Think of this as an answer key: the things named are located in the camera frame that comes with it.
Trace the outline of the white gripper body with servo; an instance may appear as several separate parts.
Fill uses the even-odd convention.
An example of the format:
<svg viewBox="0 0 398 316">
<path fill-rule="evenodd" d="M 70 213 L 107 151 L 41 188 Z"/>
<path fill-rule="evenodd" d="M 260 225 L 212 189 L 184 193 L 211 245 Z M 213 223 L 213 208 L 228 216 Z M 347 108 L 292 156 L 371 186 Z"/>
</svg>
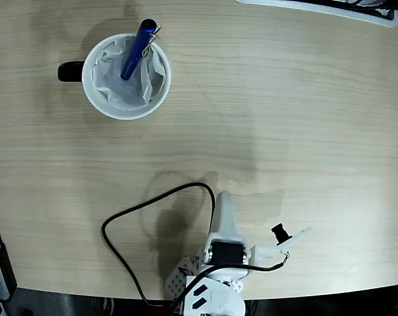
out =
<svg viewBox="0 0 398 316">
<path fill-rule="evenodd" d="M 195 269 L 226 265 L 245 269 L 251 260 L 251 250 L 244 238 L 206 240 L 195 256 Z"/>
</svg>

